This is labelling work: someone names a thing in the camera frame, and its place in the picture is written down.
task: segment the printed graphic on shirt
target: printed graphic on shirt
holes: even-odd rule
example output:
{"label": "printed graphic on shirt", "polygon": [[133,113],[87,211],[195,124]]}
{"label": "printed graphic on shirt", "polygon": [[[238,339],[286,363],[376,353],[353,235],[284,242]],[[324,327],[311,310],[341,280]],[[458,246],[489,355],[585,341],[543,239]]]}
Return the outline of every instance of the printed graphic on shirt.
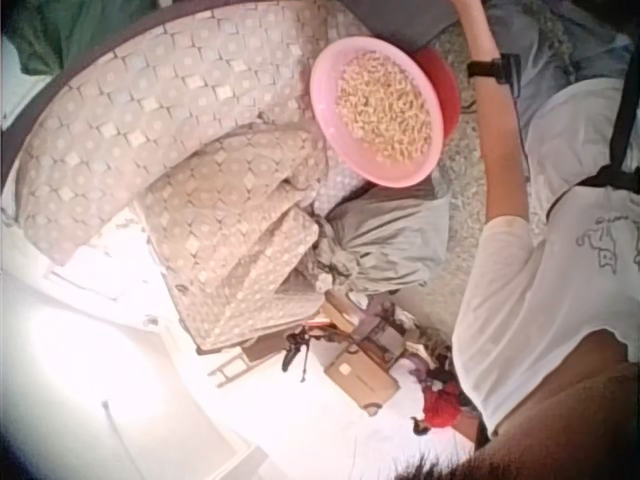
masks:
{"label": "printed graphic on shirt", "polygon": [[579,247],[588,246],[597,253],[598,267],[610,269],[615,275],[618,273],[618,252],[613,226],[618,222],[629,222],[636,230],[636,252],[633,263],[640,271],[640,221],[632,220],[628,215],[612,215],[610,217],[598,217],[595,228],[587,229],[576,238]]}

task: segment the black wristwatch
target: black wristwatch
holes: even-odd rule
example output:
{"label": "black wristwatch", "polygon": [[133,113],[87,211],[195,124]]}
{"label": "black wristwatch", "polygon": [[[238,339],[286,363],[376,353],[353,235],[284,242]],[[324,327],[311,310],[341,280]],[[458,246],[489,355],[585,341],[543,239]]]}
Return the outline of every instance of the black wristwatch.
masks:
{"label": "black wristwatch", "polygon": [[512,53],[503,53],[490,62],[473,61],[467,65],[469,78],[493,77],[500,85],[509,85],[513,98],[520,96],[521,71],[520,55]]}

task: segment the pink bowl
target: pink bowl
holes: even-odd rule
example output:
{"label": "pink bowl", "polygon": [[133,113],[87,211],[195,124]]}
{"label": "pink bowl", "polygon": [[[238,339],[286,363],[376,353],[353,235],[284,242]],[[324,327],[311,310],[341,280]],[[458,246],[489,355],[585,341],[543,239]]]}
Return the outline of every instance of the pink bowl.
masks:
{"label": "pink bowl", "polygon": [[[407,164],[376,160],[372,149],[351,135],[336,108],[338,82],[345,64],[370,51],[388,56],[404,69],[422,93],[431,116],[431,143],[424,154]],[[426,178],[437,165],[444,141],[438,96],[420,67],[393,45],[370,37],[349,37],[332,43],[313,66],[310,93],[316,120],[327,141],[342,161],[366,179],[387,187],[408,187]]]}

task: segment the sack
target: sack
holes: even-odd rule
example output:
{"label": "sack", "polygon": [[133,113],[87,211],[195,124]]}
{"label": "sack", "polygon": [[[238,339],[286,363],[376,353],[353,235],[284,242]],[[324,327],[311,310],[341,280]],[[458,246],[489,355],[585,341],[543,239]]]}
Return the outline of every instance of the sack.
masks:
{"label": "sack", "polygon": [[404,189],[374,187],[317,221],[314,254],[334,289],[375,294],[405,288],[425,283],[445,259],[449,192],[431,178]]}

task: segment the red object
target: red object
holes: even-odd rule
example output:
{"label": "red object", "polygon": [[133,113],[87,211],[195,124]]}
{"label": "red object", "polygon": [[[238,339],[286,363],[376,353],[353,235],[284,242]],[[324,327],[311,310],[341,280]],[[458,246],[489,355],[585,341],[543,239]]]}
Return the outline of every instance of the red object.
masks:
{"label": "red object", "polygon": [[430,428],[451,427],[458,421],[462,409],[458,402],[460,386],[447,383],[442,390],[426,389],[424,392],[424,422]]}
{"label": "red object", "polygon": [[431,47],[424,47],[411,54],[411,57],[427,75],[438,95],[446,142],[460,120],[460,90],[456,76],[449,64]]}

